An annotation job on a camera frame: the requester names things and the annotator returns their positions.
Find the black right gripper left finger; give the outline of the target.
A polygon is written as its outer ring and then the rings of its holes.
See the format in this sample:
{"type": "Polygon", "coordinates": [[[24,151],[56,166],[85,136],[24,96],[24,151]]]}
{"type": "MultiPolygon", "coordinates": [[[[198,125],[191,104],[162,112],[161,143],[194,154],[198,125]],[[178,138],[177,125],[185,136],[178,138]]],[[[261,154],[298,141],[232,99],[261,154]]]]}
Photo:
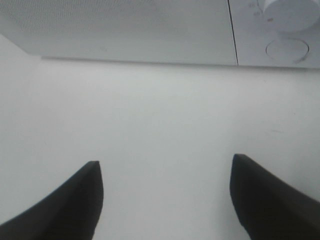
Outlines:
{"type": "Polygon", "coordinates": [[[104,200],[98,161],[89,161],[34,206],[0,226],[2,240],[91,240],[104,200]]]}

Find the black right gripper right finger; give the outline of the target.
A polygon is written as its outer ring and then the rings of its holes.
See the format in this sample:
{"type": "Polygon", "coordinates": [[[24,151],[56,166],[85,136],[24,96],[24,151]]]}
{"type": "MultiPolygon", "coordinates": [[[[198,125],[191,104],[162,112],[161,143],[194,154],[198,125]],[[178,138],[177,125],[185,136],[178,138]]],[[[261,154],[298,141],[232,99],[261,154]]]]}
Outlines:
{"type": "Polygon", "coordinates": [[[230,197],[252,240],[318,240],[320,203],[244,154],[232,159],[230,197]]]}

